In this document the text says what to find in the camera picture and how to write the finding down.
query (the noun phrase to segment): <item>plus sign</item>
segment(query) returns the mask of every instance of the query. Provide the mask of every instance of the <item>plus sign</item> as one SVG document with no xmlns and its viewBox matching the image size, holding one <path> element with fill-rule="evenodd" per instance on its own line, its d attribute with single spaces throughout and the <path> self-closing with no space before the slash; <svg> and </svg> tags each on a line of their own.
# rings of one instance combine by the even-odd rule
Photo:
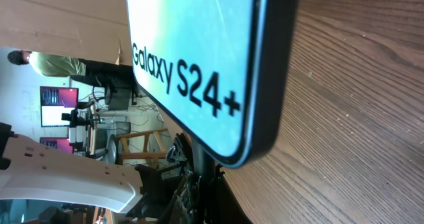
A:
<svg viewBox="0 0 424 224">
<path fill-rule="evenodd" d="M 228 108 L 230 109 L 229 114 L 231 116 L 234 116 L 234 110 L 240 111 L 240 103 L 235 101 L 236 93 L 233 91 L 230 91 L 230 97 L 225 98 L 225 104 L 228 105 Z"/>
</svg>

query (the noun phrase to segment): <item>cardboard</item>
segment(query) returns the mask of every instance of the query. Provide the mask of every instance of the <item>cardboard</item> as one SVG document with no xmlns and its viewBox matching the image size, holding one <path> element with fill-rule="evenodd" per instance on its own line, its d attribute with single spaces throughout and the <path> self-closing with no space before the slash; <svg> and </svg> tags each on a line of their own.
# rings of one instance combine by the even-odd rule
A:
<svg viewBox="0 0 424 224">
<path fill-rule="evenodd" d="M 132 65 L 126 0 L 0 0 L 0 45 Z"/>
</svg>

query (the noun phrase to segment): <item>white robotic arm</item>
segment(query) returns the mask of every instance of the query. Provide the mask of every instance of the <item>white robotic arm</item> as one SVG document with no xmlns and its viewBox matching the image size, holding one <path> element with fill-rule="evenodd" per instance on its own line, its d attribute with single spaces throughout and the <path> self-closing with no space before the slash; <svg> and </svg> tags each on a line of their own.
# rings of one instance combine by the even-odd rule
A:
<svg viewBox="0 0 424 224">
<path fill-rule="evenodd" d="M 80 203 L 127 213 L 141 199 L 141 187 L 132 166 L 48 148 L 0 123 L 0 199 Z"/>
</svg>

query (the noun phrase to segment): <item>person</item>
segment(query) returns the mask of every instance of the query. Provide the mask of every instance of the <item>person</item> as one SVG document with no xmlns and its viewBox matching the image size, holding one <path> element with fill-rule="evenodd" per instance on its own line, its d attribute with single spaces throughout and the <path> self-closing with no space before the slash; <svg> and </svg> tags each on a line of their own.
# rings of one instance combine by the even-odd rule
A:
<svg viewBox="0 0 424 224">
<path fill-rule="evenodd" d="M 69 56 L 15 50 L 7 55 L 10 63 L 18 66 L 30 64 L 33 70 L 48 77 L 68 77 L 88 85 L 105 83 L 110 79 L 119 78 L 123 81 L 135 83 L 131 66 L 117 66 L 105 62 L 96 62 Z"/>
</svg>

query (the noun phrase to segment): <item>phone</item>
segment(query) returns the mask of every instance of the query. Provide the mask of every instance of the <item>phone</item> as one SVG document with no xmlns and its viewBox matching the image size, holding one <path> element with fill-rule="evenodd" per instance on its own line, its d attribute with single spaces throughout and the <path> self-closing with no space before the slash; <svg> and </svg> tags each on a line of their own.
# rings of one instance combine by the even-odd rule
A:
<svg viewBox="0 0 424 224">
<path fill-rule="evenodd" d="M 127 0 L 134 75 L 227 167 L 278 133 L 297 0 Z"/>
</svg>

